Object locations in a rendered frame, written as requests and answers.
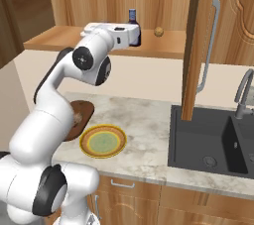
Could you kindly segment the carved wooden cabinet door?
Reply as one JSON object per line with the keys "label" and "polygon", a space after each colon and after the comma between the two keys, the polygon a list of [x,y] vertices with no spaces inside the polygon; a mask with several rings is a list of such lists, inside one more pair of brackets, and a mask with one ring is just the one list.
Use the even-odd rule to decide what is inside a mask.
{"label": "carved wooden cabinet door", "polygon": [[[202,61],[206,59],[214,8],[208,4],[208,21],[202,49]],[[219,0],[220,12],[212,52],[211,63],[254,66],[254,0]]]}

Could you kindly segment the wooden base cabinet door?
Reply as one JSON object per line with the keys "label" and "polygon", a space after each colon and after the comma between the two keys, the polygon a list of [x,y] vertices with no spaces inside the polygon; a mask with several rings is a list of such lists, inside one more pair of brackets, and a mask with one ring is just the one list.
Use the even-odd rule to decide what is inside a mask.
{"label": "wooden base cabinet door", "polygon": [[[157,225],[158,206],[150,203],[127,205],[119,203],[108,194],[99,196],[98,208],[101,225]],[[87,197],[88,205],[96,214],[94,195]]]}

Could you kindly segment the dark blue condiment bottle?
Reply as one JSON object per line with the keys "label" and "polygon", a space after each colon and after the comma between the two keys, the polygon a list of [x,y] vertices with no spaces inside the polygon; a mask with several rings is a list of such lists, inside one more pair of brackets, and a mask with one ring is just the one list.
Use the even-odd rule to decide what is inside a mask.
{"label": "dark blue condiment bottle", "polygon": [[140,47],[141,46],[141,27],[136,20],[136,9],[129,9],[129,24],[136,24],[139,26],[140,35],[139,37],[130,44],[130,47]]}

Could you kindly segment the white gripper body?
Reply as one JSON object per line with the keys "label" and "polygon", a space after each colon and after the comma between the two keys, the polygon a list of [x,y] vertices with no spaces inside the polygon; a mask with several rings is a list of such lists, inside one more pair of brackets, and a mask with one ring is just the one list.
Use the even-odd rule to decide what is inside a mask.
{"label": "white gripper body", "polygon": [[109,28],[114,27],[115,27],[114,23],[88,23],[80,32],[80,36],[84,38],[85,36],[97,30],[107,30]]}

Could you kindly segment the dark wooden cabinet door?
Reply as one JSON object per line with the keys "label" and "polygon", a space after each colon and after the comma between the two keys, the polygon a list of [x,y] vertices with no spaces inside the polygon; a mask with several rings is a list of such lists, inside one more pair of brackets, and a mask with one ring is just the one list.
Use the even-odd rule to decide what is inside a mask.
{"label": "dark wooden cabinet door", "polygon": [[24,50],[11,0],[0,0],[0,69]]}

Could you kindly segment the wooden drawer front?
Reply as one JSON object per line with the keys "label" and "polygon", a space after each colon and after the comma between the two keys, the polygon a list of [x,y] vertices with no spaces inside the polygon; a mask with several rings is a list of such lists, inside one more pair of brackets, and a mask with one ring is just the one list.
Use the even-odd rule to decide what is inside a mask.
{"label": "wooden drawer front", "polygon": [[[111,178],[113,178],[113,180],[117,183],[124,183],[128,185],[131,185],[134,182],[135,187],[130,189],[113,186],[110,183]],[[161,187],[158,184],[102,175],[100,177],[100,184],[97,189],[97,193],[99,195],[108,194],[117,202],[127,205],[135,206],[137,204],[150,203],[158,206],[160,200],[160,190]]]}

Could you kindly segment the grey sink tap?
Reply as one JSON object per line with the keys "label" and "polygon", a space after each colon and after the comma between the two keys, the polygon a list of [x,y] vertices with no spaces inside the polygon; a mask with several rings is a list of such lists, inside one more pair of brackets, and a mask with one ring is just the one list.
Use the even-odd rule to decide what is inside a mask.
{"label": "grey sink tap", "polygon": [[254,70],[249,68],[245,72],[238,86],[238,89],[234,98],[234,102],[237,103],[237,108],[235,112],[236,119],[242,119],[245,115],[254,115],[254,109],[250,109],[246,107],[247,96],[250,90],[253,76],[254,76]]}

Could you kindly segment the dark brown rounded flat dish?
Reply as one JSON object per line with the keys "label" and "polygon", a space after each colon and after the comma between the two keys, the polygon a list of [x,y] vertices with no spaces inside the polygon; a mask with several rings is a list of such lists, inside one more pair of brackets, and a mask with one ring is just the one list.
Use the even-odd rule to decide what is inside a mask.
{"label": "dark brown rounded flat dish", "polygon": [[70,129],[65,141],[72,141],[81,135],[93,112],[94,105],[89,101],[74,100],[70,102],[73,109],[73,126]]}

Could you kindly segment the wooden cabinet with shelf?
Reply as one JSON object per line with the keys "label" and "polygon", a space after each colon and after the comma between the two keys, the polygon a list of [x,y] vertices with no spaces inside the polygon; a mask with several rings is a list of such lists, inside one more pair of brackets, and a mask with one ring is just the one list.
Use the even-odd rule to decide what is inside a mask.
{"label": "wooden cabinet with shelf", "polygon": [[[142,45],[123,56],[182,58],[186,43],[190,0],[51,0],[55,25],[24,42],[30,50],[60,51],[74,46],[88,23],[125,23],[129,9],[136,9]],[[161,37],[154,35],[164,29]]]}

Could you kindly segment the yellow green round flat disc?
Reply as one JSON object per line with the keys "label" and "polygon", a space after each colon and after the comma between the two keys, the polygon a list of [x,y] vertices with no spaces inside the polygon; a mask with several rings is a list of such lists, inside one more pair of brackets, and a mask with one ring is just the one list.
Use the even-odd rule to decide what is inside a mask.
{"label": "yellow green round flat disc", "polygon": [[127,145],[127,136],[118,126],[98,124],[85,130],[79,138],[84,154],[95,159],[108,159],[118,155]]}

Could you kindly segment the black kitchen sink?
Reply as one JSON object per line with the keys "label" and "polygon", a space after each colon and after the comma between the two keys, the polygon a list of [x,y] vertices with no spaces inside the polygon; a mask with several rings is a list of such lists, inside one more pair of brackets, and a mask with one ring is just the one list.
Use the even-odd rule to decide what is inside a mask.
{"label": "black kitchen sink", "polygon": [[254,116],[195,107],[190,121],[173,105],[168,166],[254,179]]}

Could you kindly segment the wide wooden base cabinet front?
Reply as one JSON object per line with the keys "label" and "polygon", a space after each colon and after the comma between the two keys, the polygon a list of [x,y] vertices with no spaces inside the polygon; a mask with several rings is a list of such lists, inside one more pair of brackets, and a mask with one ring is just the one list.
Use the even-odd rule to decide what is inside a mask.
{"label": "wide wooden base cabinet front", "polygon": [[254,200],[163,185],[161,187],[160,205],[166,208],[229,218],[254,225]]}

